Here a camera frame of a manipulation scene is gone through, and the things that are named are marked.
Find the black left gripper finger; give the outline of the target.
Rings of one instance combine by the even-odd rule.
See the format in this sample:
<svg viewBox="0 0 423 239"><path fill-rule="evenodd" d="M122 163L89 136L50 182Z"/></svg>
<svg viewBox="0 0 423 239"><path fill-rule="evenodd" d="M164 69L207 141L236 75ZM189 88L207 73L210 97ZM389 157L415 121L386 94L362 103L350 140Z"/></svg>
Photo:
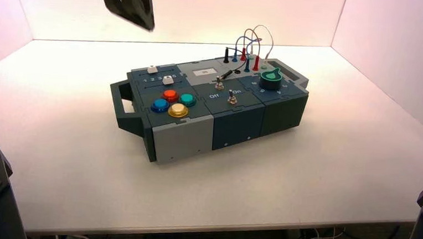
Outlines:
<svg viewBox="0 0 423 239"><path fill-rule="evenodd" d="M155 27L152 0L104 0L107 9L119 17L152 31Z"/></svg>

